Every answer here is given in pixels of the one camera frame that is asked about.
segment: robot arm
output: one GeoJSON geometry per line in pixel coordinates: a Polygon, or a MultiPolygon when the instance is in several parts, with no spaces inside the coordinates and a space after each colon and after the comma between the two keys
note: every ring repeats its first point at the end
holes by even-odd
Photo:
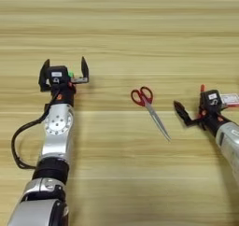
{"type": "Polygon", "coordinates": [[[187,126],[199,125],[204,130],[209,130],[216,138],[216,143],[229,162],[239,185],[239,126],[221,115],[225,106],[222,104],[219,92],[217,90],[201,92],[199,118],[196,120],[190,118],[179,102],[175,101],[174,104],[177,114],[187,126]]]}
{"type": "Polygon", "coordinates": [[[49,61],[41,69],[41,91],[51,91],[53,99],[46,106],[49,112],[45,118],[45,143],[32,180],[26,185],[8,226],[68,225],[65,185],[70,168],[75,85],[89,81],[84,58],[81,65],[83,78],[71,78],[65,66],[49,66],[49,61]]]}

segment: wooden table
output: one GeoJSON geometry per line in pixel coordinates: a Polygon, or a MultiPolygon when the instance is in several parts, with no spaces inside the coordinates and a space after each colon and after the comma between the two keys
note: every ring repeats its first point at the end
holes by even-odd
{"type": "MultiPolygon", "coordinates": [[[[238,0],[0,0],[0,225],[32,171],[14,164],[10,139],[42,113],[40,67],[65,64],[78,87],[75,146],[67,184],[71,226],[235,226],[239,191],[215,140],[185,129],[173,109],[195,116],[200,85],[238,92],[238,0]],[[143,85],[173,140],[159,133],[130,91],[143,85]]],[[[238,122],[238,109],[225,111],[238,122]]],[[[18,139],[35,163],[42,125],[18,139]]]]}

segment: wood grain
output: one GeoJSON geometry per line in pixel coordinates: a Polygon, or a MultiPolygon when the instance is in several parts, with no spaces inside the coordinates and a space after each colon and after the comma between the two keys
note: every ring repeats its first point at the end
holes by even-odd
{"type": "MultiPolygon", "coordinates": [[[[0,225],[31,171],[10,153],[14,131],[49,100],[41,65],[65,64],[91,83],[76,95],[75,146],[67,185],[71,226],[235,226],[239,191],[213,137],[185,129],[173,101],[196,114],[199,88],[238,92],[238,0],[0,0],[0,225]],[[172,143],[157,130],[133,88],[149,86],[172,143]]],[[[237,109],[225,116],[239,122],[237,109]]],[[[18,149],[35,163],[42,126],[18,149]]]]}

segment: scissors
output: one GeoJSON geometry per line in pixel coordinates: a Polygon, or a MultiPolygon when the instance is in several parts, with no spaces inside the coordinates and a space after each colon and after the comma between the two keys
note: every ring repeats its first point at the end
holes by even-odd
{"type": "Polygon", "coordinates": [[[162,121],[160,120],[159,116],[155,112],[155,110],[152,107],[152,102],[153,102],[153,92],[150,88],[148,87],[142,87],[140,90],[134,89],[131,91],[131,98],[132,100],[140,105],[140,106],[145,106],[146,109],[148,110],[150,116],[153,118],[154,122],[156,125],[160,128],[161,132],[165,136],[165,138],[170,141],[171,137],[167,133],[165,127],[162,124],[162,121]]]}

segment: black cable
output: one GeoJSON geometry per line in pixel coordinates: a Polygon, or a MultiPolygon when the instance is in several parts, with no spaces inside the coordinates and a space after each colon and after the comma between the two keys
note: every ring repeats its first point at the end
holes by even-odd
{"type": "Polygon", "coordinates": [[[51,105],[52,105],[53,102],[56,100],[56,98],[57,98],[57,96],[59,95],[60,91],[61,91],[61,89],[59,89],[59,90],[55,93],[55,95],[52,97],[51,101],[49,102],[47,108],[45,109],[43,115],[42,115],[40,118],[38,118],[37,120],[33,120],[33,121],[31,121],[31,122],[28,122],[28,123],[22,125],[22,126],[16,131],[16,133],[12,136],[12,139],[11,139],[11,152],[12,152],[12,156],[13,156],[13,159],[14,159],[15,163],[18,165],[18,167],[19,167],[20,169],[35,169],[35,166],[32,166],[32,165],[30,165],[30,164],[27,164],[27,163],[23,162],[23,161],[21,160],[21,158],[19,157],[19,155],[17,154],[16,146],[15,146],[15,141],[16,141],[17,136],[18,136],[21,132],[25,131],[26,129],[28,129],[28,128],[30,128],[30,127],[33,127],[33,126],[35,126],[35,125],[37,125],[37,124],[40,124],[40,123],[46,118],[46,116],[49,114],[49,109],[50,109],[51,105]]]}

